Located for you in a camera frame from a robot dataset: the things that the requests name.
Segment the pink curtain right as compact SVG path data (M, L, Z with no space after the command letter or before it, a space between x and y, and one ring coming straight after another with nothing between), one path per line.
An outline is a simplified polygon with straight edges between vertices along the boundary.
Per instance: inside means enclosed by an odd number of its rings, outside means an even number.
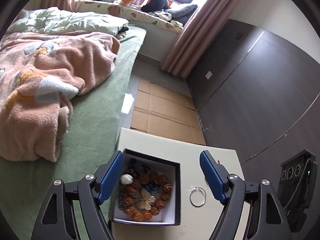
M171 74L185 75L191 66L188 57L194 55L198 44L204 44L201 39L209 28L206 21L214 19L230 0L207 0L200 10L191 18L178 36L176 43L168 50L168 55L161 62L161 69Z

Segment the grey pillow on sill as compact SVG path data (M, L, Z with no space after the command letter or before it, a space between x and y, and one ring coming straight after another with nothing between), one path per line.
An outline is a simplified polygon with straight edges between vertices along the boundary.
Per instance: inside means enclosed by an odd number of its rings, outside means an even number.
M165 12L172 16L173 21L180 22L183 26L185 26L197 8L198 6L196 4L184 3L173 8L166 9Z

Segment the flattened cardboard on floor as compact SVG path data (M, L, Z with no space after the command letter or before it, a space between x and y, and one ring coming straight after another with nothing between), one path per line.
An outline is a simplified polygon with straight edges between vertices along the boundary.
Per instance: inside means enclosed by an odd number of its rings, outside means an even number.
M193 100L140 79L131 129L172 140L205 145Z

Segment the patterned window seat cushion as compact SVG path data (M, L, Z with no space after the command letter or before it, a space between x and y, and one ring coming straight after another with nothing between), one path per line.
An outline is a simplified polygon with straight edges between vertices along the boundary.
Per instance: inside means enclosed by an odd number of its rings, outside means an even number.
M128 21L152 24L173 33L180 33L183 30L182 26L172 24L171 22L165 21L159 17L152 16L139 10L124 7L118 4L99 1L78 0L75 2L75 6L78 12L92 11L99 14L109 14L115 17L124 18Z

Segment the pink fleece blanket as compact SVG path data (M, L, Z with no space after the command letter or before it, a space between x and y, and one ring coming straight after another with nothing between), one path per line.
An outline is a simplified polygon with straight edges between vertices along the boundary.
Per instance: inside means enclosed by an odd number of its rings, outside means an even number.
M13 33L1 40L1 157L56 162L72 98L104 82L120 48L112 35Z

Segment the white paper on floor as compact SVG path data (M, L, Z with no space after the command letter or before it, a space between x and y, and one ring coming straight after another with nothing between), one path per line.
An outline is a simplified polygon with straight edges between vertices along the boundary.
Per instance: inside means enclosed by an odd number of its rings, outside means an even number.
M130 109L131 109L134 101L135 101L135 99L132 96L132 94L127 94L126 93L125 96L124 96L123 105L121 107L121 113L129 114Z

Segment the light green quilt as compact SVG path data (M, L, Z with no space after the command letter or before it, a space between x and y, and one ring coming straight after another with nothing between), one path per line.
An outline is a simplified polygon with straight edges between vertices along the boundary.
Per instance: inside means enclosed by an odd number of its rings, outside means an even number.
M33 32L61 34L74 31L101 32L116 36L127 31L126 19L96 12L70 12L57 7L38 10L21 10L7 29L7 34Z

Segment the black bag on sill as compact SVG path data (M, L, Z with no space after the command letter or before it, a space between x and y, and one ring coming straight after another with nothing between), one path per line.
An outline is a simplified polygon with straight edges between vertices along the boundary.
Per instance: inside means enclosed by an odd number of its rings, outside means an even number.
M142 12L155 12L169 9L168 0L150 0L148 4L141 8Z

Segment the white wall socket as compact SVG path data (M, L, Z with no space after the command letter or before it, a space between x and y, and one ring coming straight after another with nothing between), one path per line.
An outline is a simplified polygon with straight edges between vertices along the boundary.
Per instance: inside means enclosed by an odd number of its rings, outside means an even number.
M212 76L212 72L209 70L207 72L207 74L205 75L205 77L206 77L207 80L209 80L211 78L211 76Z

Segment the white pearl bead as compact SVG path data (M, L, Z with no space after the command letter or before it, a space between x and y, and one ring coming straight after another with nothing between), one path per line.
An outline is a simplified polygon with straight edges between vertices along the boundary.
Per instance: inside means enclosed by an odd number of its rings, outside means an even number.
M124 174L120 177L120 183L122 185L130 185L133 182L133 176L130 174Z

